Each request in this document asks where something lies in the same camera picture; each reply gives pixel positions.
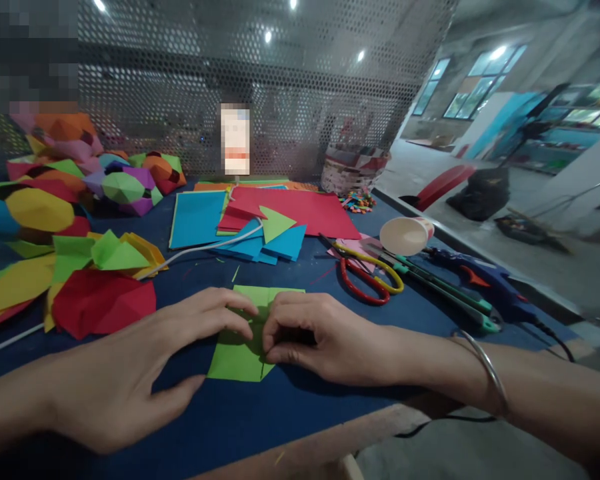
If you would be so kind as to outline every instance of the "right hand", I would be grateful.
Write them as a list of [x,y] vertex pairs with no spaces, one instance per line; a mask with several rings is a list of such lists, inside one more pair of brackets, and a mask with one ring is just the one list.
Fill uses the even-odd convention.
[[[313,332],[316,345],[282,342],[286,329]],[[344,385],[381,386],[402,382],[405,336],[415,332],[376,325],[326,293],[279,293],[263,330],[263,348],[271,363],[295,363],[324,380]]]

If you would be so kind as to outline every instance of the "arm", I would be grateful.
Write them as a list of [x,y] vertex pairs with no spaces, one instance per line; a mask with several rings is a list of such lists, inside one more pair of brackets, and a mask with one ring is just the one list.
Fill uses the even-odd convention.
[[[279,342],[307,329],[316,345]],[[421,385],[494,415],[495,388],[472,346],[373,324],[325,294],[280,293],[263,330],[268,360],[297,363],[346,385]],[[566,456],[600,468],[600,373],[483,343],[509,397],[506,420]]]
[[247,321],[226,307],[257,314],[240,293],[206,289],[108,337],[0,377],[0,451],[50,430],[110,453],[162,428],[184,412],[204,381],[196,375],[152,394],[172,354],[222,329],[253,338]]

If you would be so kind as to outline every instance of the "scissor handle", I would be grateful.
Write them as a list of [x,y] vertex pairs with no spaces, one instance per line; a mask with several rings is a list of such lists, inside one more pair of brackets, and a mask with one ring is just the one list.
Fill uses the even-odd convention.
[[382,270],[384,270],[385,272],[387,272],[387,274],[389,274],[389,276],[393,279],[393,281],[395,282],[396,286],[392,287],[391,285],[389,285],[388,283],[386,283],[384,280],[382,280],[380,277],[376,276],[373,279],[378,282],[380,284],[380,286],[382,286],[382,288],[384,288],[384,290],[388,291],[390,294],[392,295],[396,295],[398,293],[402,293],[405,289],[405,284],[402,282],[402,278],[400,278],[400,276],[395,272],[394,269],[392,269],[389,265],[387,265],[386,263],[384,263],[382,260],[379,259],[375,259],[373,257],[370,257],[368,255],[363,255],[362,253],[356,252],[355,250],[351,250],[349,248],[346,248],[344,245],[336,242],[333,244],[334,247],[343,250],[344,252],[362,260],[362,261],[366,261],[369,263],[373,263],[374,265],[377,265],[378,267],[380,267]]
[[[381,295],[381,298],[374,298],[368,296],[358,287],[356,287],[351,280],[349,279],[349,275],[347,274],[347,267],[350,268],[356,275],[358,275],[364,282],[366,282],[369,286],[371,286],[376,292]],[[353,294],[364,300],[371,305],[384,305],[389,301],[389,292],[375,279],[371,278],[367,272],[362,270],[360,267],[351,262],[351,260],[341,258],[340,259],[340,273],[342,274],[342,280],[345,282],[346,286],[353,292]]]

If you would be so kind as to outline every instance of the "scissors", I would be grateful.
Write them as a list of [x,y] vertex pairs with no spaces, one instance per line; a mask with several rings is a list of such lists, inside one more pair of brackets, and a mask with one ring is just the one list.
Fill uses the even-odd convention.
[[[386,304],[386,302],[389,301],[390,293],[395,295],[397,293],[402,292],[405,289],[405,284],[402,282],[400,276],[398,276],[395,270],[393,270],[382,260],[378,260],[373,257],[363,255],[354,250],[348,249],[344,245],[340,245],[338,242],[329,240],[322,233],[320,234],[320,238],[322,238],[324,242],[329,244],[329,246],[332,247],[338,253],[338,255],[340,255],[340,273],[342,274],[342,279],[345,282],[347,288],[349,288],[349,290],[351,290],[356,297],[371,305],[384,305]],[[395,281],[396,287],[392,287],[391,285],[386,284],[386,282],[384,282],[378,276],[374,277],[372,272],[370,272],[370,270],[367,268],[367,266],[364,263],[362,263],[364,261],[377,265],[382,270],[386,271],[387,274]],[[366,282],[369,286],[376,290],[376,292],[378,292],[381,295],[381,297],[370,297],[358,287],[356,287],[349,279],[349,275],[347,274],[347,268],[354,272],[356,275],[358,275],[360,278],[362,278],[362,280],[364,280],[364,282]]]

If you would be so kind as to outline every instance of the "hand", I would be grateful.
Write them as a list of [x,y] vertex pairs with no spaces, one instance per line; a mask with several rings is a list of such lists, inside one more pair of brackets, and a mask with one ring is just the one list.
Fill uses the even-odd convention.
[[[313,332],[316,346],[282,342],[286,329]],[[279,293],[263,329],[263,348],[271,363],[296,363],[324,380],[345,385],[380,386],[402,382],[398,359],[415,332],[365,320],[326,293]]]
[[206,289],[120,332],[1,377],[0,431],[26,408],[31,413],[18,422],[20,434],[50,429],[97,453],[133,444],[180,416],[205,378],[196,375],[152,395],[172,354],[222,329],[252,339],[247,321],[226,307],[258,312],[240,293]]

